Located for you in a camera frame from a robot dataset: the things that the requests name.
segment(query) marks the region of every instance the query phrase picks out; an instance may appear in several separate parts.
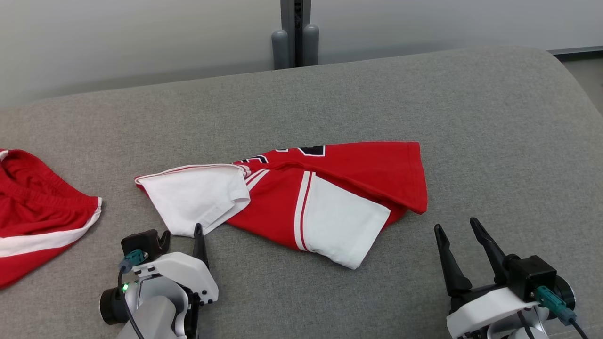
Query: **gray fabric surface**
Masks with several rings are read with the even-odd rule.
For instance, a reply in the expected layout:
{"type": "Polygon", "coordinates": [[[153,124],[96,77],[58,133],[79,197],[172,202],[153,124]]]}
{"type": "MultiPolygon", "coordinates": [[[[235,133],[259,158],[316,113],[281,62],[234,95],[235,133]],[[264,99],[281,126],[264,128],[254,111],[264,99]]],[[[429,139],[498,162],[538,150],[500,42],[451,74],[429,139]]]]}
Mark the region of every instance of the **gray fabric surface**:
{"type": "MultiPolygon", "coordinates": [[[[104,210],[70,250],[0,292],[3,338],[113,338],[101,292],[121,238],[164,230],[134,176],[232,162],[273,148],[419,141],[422,216],[384,231],[348,270],[230,226],[207,236],[219,301],[202,338],[447,338],[449,298],[433,226],[474,286],[493,273],[478,217],[507,253],[539,255],[603,338],[603,119],[544,51],[494,47],[211,78],[39,101],[0,112],[0,147],[22,148],[104,210]]],[[[193,241],[175,238],[189,253],[193,241]]],[[[552,338],[578,338],[549,322],[552,338]]]]}

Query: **robotic arm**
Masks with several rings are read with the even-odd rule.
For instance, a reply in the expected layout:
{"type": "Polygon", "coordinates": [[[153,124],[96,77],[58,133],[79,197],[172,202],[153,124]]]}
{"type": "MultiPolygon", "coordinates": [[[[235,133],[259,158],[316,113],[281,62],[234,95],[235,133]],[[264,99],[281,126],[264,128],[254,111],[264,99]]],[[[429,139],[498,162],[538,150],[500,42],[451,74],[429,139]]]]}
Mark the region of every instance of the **robotic arm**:
{"type": "Polygon", "coordinates": [[[137,233],[121,242],[126,258],[118,286],[101,295],[100,310],[109,324],[125,323],[118,339],[196,339],[199,308],[218,300],[218,286],[209,273],[201,225],[195,228],[193,255],[167,253],[170,233],[137,233]],[[140,253],[137,257],[129,256],[140,253]],[[138,279],[121,283],[128,260],[138,279]]]}
{"type": "Polygon", "coordinates": [[[543,323],[559,318],[564,325],[576,324],[574,293],[557,271],[538,256],[520,259],[505,255],[476,218],[473,233],[484,247],[494,270],[494,284],[473,288],[450,251],[444,229],[435,225],[446,290],[450,296],[447,319],[452,338],[492,339],[512,331],[506,339],[548,339],[543,323]]]}

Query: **red jersey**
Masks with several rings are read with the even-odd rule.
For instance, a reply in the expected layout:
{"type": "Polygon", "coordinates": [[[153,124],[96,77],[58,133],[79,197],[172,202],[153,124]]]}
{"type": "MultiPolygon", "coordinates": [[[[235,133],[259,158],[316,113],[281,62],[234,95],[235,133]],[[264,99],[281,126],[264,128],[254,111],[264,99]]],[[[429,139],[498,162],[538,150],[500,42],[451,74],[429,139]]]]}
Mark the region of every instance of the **red jersey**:
{"type": "Polygon", "coordinates": [[[209,232],[226,221],[350,268],[360,265],[384,227],[407,210],[427,209],[416,142],[273,150],[233,165],[185,166],[138,177],[137,183],[168,228],[182,235],[191,236],[195,223],[209,232]]]}

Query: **teal connector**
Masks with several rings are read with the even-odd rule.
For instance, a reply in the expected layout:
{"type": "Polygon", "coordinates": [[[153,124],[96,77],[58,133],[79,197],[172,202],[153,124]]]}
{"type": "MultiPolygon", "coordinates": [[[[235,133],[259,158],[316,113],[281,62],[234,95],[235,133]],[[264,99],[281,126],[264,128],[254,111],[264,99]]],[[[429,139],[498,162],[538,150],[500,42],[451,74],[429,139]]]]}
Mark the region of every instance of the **teal connector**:
{"type": "Polygon", "coordinates": [[[546,286],[540,286],[536,289],[536,300],[550,309],[563,325],[569,326],[572,324],[572,320],[576,321],[576,314],[567,308],[566,303],[546,286]]]}
{"type": "Polygon", "coordinates": [[[146,258],[148,254],[141,250],[133,250],[124,256],[124,259],[119,263],[119,268],[124,267],[124,273],[128,273],[132,271],[132,267],[136,265],[140,265],[146,258]]]}

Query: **black cable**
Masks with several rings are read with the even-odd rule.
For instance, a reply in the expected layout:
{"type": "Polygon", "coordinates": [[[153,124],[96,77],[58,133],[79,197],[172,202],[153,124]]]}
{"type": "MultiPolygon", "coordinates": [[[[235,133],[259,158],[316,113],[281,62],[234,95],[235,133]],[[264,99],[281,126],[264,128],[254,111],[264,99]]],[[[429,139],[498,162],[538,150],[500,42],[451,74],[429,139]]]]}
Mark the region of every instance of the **black cable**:
{"type": "Polygon", "coordinates": [[[570,319],[569,323],[573,325],[573,327],[576,329],[576,331],[578,331],[578,333],[580,334],[580,337],[582,337],[582,339],[589,339],[586,336],[586,333],[584,333],[584,331],[582,331],[580,326],[578,326],[578,323],[576,322],[576,320],[574,318],[570,319]]]}
{"type": "Polygon", "coordinates": [[[136,332],[138,339],[145,339],[145,337],[142,336],[142,333],[140,332],[138,325],[136,325],[136,322],[134,321],[134,317],[132,316],[132,312],[130,312],[130,307],[128,306],[128,302],[125,299],[124,287],[121,283],[121,278],[124,275],[124,271],[125,271],[125,266],[122,266],[119,269],[119,274],[117,275],[117,286],[119,288],[119,292],[121,293],[121,297],[124,298],[125,311],[128,314],[128,319],[130,320],[130,324],[132,324],[132,328],[134,328],[134,332],[136,332]]]}
{"type": "Polygon", "coordinates": [[[526,318],[523,316],[523,313],[521,311],[517,312],[517,315],[519,316],[519,320],[522,322],[523,328],[526,331],[526,335],[528,336],[529,339],[534,339],[534,334],[532,333],[532,330],[530,329],[528,322],[526,321],[526,318]]]}

